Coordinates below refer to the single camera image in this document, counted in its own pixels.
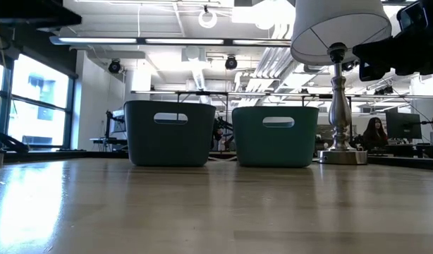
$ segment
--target dark hair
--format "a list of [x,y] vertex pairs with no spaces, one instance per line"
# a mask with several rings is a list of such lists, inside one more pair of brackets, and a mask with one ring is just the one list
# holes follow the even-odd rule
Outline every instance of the dark hair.
[[384,132],[383,129],[383,123],[381,122],[381,119],[374,117],[372,119],[369,120],[369,124],[367,125],[367,130],[365,130],[364,135],[370,136],[370,137],[375,137],[377,136],[376,132],[377,129],[375,128],[375,124],[376,122],[379,121],[379,123],[381,124],[381,126],[378,129],[378,134],[382,139],[387,139],[387,135]]

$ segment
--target white lampshade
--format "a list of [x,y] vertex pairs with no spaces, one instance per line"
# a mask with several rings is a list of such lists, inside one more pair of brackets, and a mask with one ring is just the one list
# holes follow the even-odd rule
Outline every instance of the white lampshade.
[[391,22],[380,0],[296,0],[291,53],[309,65],[328,66],[328,48],[344,43],[343,62],[353,61],[352,48],[391,36]]

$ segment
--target camera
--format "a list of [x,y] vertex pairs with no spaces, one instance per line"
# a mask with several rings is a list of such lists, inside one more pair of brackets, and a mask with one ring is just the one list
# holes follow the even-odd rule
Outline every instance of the camera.
[[377,89],[374,91],[374,95],[391,95],[394,93],[394,89],[391,85],[387,85],[385,88]]
[[228,56],[228,59],[226,60],[225,67],[227,70],[233,70],[237,68],[237,60],[235,56]]
[[360,59],[361,81],[396,75],[433,74],[433,0],[418,0],[397,13],[401,31],[395,37],[353,48]]
[[354,61],[350,61],[348,63],[343,63],[342,64],[342,71],[352,71],[356,66],[359,65],[359,61],[358,60],[354,60]]
[[123,71],[123,68],[121,67],[120,62],[120,59],[112,59],[109,65],[109,72],[113,74],[121,73],[121,71]]

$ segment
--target white wall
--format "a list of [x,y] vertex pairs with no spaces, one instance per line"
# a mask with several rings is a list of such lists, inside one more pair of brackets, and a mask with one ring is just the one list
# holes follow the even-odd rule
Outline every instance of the white wall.
[[105,112],[122,109],[126,85],[89,60],[84,51],[78,51],[76,72],[71,148],[97,151],[90,138],[104,136]]
[[137,79],[137,76],[135,74],[135,71],[127,71],[126,72],[126,91],[125,91],[125,96],[124,96],[124,101],[131,101],[131,100],[149,100],[150,99],[150,95],[146,95],[146,94],[133,94],[131,93],[132,91],[132,86],[137,87],[137,83],[140,82],[140,80]]
[[[433,78],[420,82],[419,78],[411,80],[410,91],[412,95],[433,95]],[[411,104],[418,110],[413,109],[414,114],[420,114],[421,121],[432,120],[433,117],[433,99],[415,99]],[[424,141],[428,143],[431,140],[433,128],[427,124],[422,126],[422,136]]]

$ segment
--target table surface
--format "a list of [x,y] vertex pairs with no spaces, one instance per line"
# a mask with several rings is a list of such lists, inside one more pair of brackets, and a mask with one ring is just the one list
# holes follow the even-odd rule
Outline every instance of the table surface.
[[0,253],[430,254],[433,171],[8,165]]

